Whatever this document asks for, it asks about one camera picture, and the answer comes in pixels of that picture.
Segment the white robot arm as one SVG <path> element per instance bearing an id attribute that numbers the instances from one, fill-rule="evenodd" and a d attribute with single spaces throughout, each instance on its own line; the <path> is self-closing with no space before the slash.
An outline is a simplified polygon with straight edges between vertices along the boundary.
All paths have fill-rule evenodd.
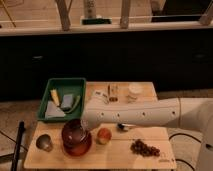
<path id="1" fill-rule="evenodd" d="M 169 98 L 110 104 L 103 92 L 94 91 L 81 118 L 89 130 L 102 123 L 120 123 L 201 132 L 203 138 L 195 171 L 213 171 L 213 98 Z"/>

